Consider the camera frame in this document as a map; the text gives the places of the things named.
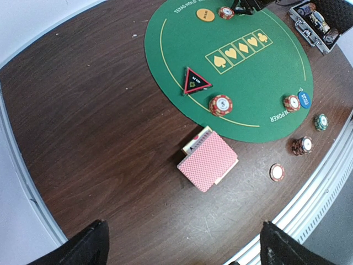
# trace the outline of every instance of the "green felt mat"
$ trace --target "green felt mat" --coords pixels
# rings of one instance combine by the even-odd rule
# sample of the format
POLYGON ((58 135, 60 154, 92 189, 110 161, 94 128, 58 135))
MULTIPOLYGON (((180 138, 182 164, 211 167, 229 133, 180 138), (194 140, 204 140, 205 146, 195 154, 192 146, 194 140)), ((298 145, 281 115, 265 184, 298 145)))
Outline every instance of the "green felt mat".
POLYGON ((283 98, 304 90, 313 99, 310 63, 293 32, 269 10, 220 18, 218 8, 231 4, 227 0, 166 1, 146 31, 149 68, 165 95, 194 122, 238 141, 283 138, 309 112, 301 108, 288 114, 283 98), (200 20, 196 16, 200 8, 213 11, 215 20, 200 20), (183 96, 186 67, 213 87, 183 96), (229 96, 234 105, 222 118, 208 111, 209 101, 218 94, 229 96))

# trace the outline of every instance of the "triangular button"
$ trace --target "triangular button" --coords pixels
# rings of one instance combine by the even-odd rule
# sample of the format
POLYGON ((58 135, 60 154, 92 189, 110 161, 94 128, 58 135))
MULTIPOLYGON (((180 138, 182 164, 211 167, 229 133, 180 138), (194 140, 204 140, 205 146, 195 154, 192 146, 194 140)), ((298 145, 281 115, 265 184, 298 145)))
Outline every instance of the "triangular button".
POLYGON ((197 74, 194 70, 187 68, 185 77, 184 93, 189 94, 192 92, 208 89, 212 84, 197 74))

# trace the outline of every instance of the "blue disc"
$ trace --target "blue disc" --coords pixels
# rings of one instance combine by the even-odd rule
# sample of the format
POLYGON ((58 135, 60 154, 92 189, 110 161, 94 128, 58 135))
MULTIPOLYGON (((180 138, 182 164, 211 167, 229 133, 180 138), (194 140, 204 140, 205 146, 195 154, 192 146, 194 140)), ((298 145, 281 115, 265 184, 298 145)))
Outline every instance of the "blue disc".
POLYGON ((304 108, 304 109, 308 109, 311 106, 311 99, 308 95, 308 93, 302 91, 298 93, 298 98, 300 101, 300 105, 304 108))

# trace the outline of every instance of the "gray floor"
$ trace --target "gray floor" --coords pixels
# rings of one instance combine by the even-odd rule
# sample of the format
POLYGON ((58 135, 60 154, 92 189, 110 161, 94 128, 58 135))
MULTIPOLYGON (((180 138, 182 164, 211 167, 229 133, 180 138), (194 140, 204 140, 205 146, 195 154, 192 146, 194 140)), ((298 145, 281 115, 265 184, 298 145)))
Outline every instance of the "gray floor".
POLYGON ((353 264, 353 173, 330 210, 303 244, 339 265, 353 264))

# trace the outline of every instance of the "wooden table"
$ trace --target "wooden table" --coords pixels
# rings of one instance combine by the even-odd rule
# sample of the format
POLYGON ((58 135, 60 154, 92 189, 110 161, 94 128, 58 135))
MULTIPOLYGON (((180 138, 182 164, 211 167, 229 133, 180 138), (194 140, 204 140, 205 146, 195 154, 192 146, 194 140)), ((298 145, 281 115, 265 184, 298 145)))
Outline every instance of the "wooden table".
MULTIPOLYGON (((309 116, 276 142, 225 139, 240 162, 201 193, 177 170, 201 127, 166 98, 145 60, 146 20, 162 3, 111 0, 49 32, 0 70, 4 99, 29 172, 68 237, 107 219, 109 264, 221 264, 329 150, 353 104, 352 67, 338 47, 322 56, 296 33, 315 80, 309 116), (318 113, 330 120, 325 132, 313 126, 318 113), (304 135, 315 149, 295 157, 290 140, 304 135), (285 166, 281 183, 269 178, 273 163, 285 166)), ((270 9, 293 29, 286 8, 270 9)))

